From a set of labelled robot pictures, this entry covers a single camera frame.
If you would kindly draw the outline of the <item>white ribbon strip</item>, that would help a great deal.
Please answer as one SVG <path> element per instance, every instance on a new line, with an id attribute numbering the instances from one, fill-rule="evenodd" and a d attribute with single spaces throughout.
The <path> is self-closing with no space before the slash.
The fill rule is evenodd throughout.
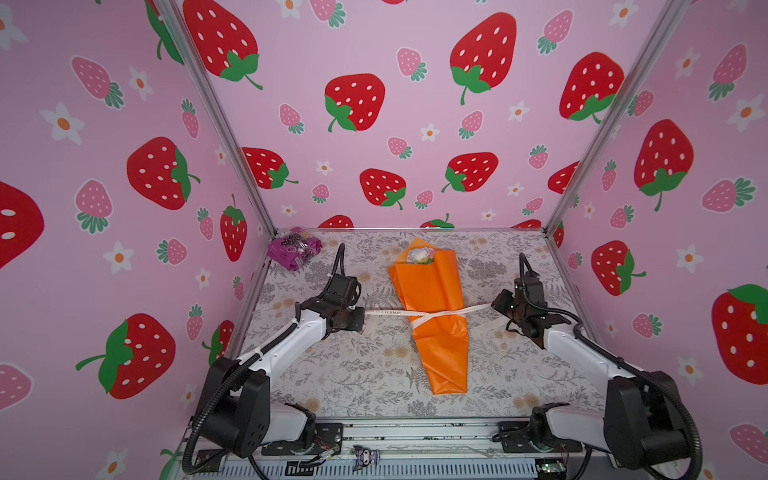
<path id="1" fill-rule="evenodd" d="M 465 317 L 469 313 L 485 310 L 491 307 L 490 303 L 474 305 L 470 307 L 464 307 L 459 310 L 442 310 L 437 312 L 423 312 L 414 310 L 395 310 L 395 309 L 366 309 L 365 314 L 369 316 L 398 316 L 409 318 L 409 323 L 412 330 L 415 330 L 423 324 L 439 317 L 444 316 L 461 316 Z"/>

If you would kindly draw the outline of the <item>orange wrapping paper sheet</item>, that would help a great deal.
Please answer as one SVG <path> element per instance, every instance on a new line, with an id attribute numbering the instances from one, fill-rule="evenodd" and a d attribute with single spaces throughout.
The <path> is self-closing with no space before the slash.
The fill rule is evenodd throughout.
<path id="1" fill-rule="evenodd" d="M 407 263 L 408 252 L 431 247 L 428 265 Z M 388 269 L 395 292 L 405 310 L 437 312 L 465 307 L 456 253 L 416 239 Z M 461 316 L 435 318 L 412 330 L 432 392 L 435 395 L 468 392 L 469 329 Z"/>

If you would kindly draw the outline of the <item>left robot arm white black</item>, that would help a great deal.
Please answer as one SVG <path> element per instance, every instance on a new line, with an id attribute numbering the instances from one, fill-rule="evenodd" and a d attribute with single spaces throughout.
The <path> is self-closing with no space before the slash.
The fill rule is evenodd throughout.
<path id="1" fill-rule="evenodd" d="M 202 472 L 228 454 L 253 461 L 270 444 L 299 453 L 316 441 L 316 415 L 296 403 L 278 405 L 271 383 L 316 343 L 341 332 L 361 332 L 365 309 L 357 307 L 362 286 L 348 276 L 340 244 L 324 289 L 294 304 L 294 316 L 263 345 L 236 359 L 214 361 L 181 455 L 187 475 Z"/>

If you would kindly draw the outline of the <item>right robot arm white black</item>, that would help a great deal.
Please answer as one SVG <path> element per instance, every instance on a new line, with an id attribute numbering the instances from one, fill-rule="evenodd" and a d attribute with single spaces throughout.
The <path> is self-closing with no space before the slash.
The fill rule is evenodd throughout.
<path id="1" fill-rule="evenodd" d="M 535 407 L 526 425 L 501 428 L 493 441 L 529 443 L 538 449 L 564 441 L 580 443 L 585 455 L 611 455 L 619 466 L 663 478 L 662 464 L 685 460 L 682 478 L 696 479 L 703 468 L 703 444 L 675 381 L 662 371 L 642 370 L 589 339 L 574 313 L 548 306 L 539 274 L 519 257 L 513 290 L 503 290 L 491 307 L 507 318 L 507 328 L 578 370 L 605 393 L 602 412 L 564 402 Z"/>

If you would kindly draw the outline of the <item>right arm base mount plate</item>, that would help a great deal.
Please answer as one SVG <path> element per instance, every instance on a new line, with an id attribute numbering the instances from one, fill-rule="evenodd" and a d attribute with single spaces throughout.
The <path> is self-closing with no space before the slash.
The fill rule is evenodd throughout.
<path id="1" fill-rule="evenodd" d="M 502 421 L 492 436 L 505 453 L 581 453 L 584 446 L 576 441 L 538 435 L 528 419 Z"/>

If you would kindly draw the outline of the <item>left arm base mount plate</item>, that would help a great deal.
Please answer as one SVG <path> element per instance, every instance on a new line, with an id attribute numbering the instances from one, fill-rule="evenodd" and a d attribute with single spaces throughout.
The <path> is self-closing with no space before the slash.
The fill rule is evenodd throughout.
<path id="1" fill-rule="evenodd" d="M 296 441 L 277 441 L 262 446 L 260 454 L 277 456 L 315 456 L 325 451 L 338 452 L 343 445 L 343 423 L 317 423 Z"/>

